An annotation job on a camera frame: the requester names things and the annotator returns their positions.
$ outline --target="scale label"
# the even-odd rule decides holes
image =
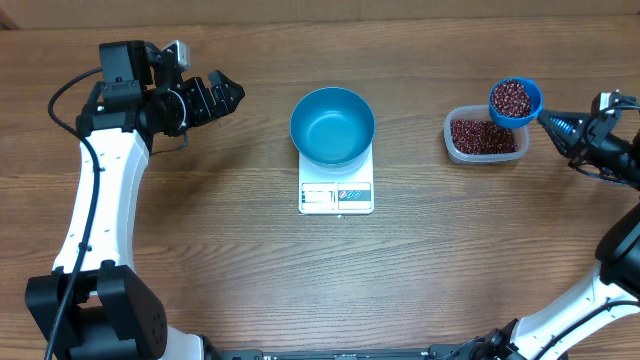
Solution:
[[[339,210],[371,209],[371,184],[337,184]]]
[[[371,201],[371,190],[339,190],[338,201]]]
[[[301,203],[304,210],[371,209],[370,183],[302,184]]]

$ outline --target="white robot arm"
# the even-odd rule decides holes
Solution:
[[[208,339],[168,326],[162,303],[135,274],[133,224],[154,135],[183,135],[186,144],[188,129],[233,113],[244,90],[219,71],[209,74],[211,89],[198,77],[183,81],[189,51],[179,41],[162,50],[142,41],[102,44],[100,59],[102,68],[73,79],[49,103],[52,119],[81,140],[82,170],[53,272],[29,279],[25,293],[49,341],[45,358],[210,359]],[[62,123],[56,99],[100,71],[104,82],[96,83],[77,130]],[[96,295],[101,306],[78,306]]]

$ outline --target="wooden table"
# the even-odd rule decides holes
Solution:
[[[46,104],[99,65],[98,44],[175,38],[189,76],[223,70],[247,97],[232,116],[153,158],[135,226],[136,268],[170,323],[220,348],[423,347],[462,341],[533,313],[594,263],[600,236],[637,192],[582,176],[530,126],[514,164],[450,163],[442,124],[485,104],[508,76],[535,78],[545,105],[587,111],[599,91],[640,95],[638,17],[184,26],[0,33],[0,358],[37,359],[45,341],[24,305],[69,225],[78,142]],[[73,122],[91,86],[57,105]],[[376,210],[305,217],[289,115],[323,86],[360,93],[377,118]],[[632,138],[629,114],[616,134]],[[179,139],[157,137],[156,149]],[[573,359],[636,359],[640,317]]]

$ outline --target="white scale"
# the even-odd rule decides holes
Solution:
[[[300,154],[298,209],[302,214],[371,214],[373,212],[373,147],[353,163],[326,168]]]

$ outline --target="kidney beans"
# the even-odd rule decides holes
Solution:
[[[493,121],[451,121],[453,145],[465,154],[508,154],[518,151],[513,130]]]
[[[508,80],[496,86],[491,94],[491,103],[504,116],[521,118],[531,114],[531,99],[517,80]]]

